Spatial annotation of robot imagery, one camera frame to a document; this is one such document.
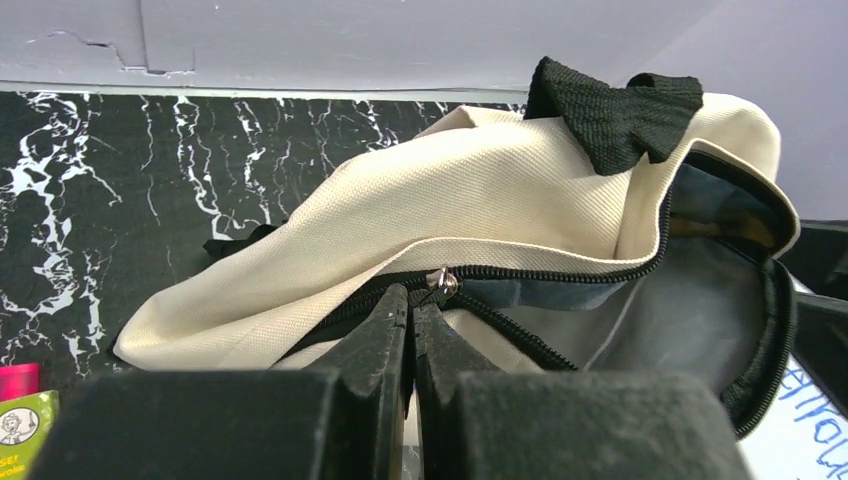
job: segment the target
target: zipper pull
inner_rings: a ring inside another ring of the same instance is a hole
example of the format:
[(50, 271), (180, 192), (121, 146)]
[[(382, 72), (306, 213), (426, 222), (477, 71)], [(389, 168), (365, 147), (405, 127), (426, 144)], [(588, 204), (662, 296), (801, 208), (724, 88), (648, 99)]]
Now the zipper pull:
[(410, 304), (420, 307), (430, 303), (444, 305), (444, 303), (462, 289), (462, 281), (456, 278), (447, 267), (442, 267), (435, 272), (428, 273), (426, 290), (415, 290), (409, 293)]

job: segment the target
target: beige bag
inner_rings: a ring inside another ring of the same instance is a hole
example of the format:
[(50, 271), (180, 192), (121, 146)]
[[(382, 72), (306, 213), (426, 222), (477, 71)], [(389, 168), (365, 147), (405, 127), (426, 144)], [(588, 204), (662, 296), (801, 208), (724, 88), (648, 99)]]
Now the beige bag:
[[(460, 107), (348, 160), (284, 226), (151, 297), (114, 351), (151, 370), (300, 368), (337, 341), (304, 343), (322, 321), (367, 313), (400, 279), (438, 293), (451, 326), (507, 370), (557, 365), (513, 328), (578, 367), (691, 371), (723, 399), (754, 375), (755, 391), (733, 393), (751, 398), (726, 402), (739, 428), (771, 399), (793, 331), (785, 305), (764, 303), (791, 301), (772, 262), (798, 231), (779, 157), (777, 129), (745, 100), (649, 75), (613, 89), (545, 59), (524, 117)], [(469, 299), (514, 321), (482, 319)]]

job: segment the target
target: marble surface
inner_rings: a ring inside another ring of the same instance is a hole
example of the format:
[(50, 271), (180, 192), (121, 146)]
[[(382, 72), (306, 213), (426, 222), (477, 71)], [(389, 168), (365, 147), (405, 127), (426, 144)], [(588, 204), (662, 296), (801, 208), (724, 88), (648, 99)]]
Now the marble surface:
[(0, 93), (0, 364), (41, 364), (63, 396), (125, 369), (121, 327), (208, 265), (204, 241), (279, 224), (344, 160), (454, 107)]

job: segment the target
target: beige fabric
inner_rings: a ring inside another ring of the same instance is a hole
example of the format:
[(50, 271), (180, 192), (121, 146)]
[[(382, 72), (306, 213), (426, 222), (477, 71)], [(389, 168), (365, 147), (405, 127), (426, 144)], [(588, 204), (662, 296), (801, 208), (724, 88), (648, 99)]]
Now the beige fabric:
[[(284, 227), (151, 297), (115, 353), (146, 369), (268, 368), (378, 274), (638, 266), (657, 251), (660, 203), (692, 148), (744, 168), (785, 200), (772, 183), (778, 131), (736, 97), (705, 94), (666, 162), (643, 159), (609, 177), (593, 172), (561, 119), (457, 109), (412, 141), (346, 162)], [(319, 350), (276, 366), (300, 366)]]

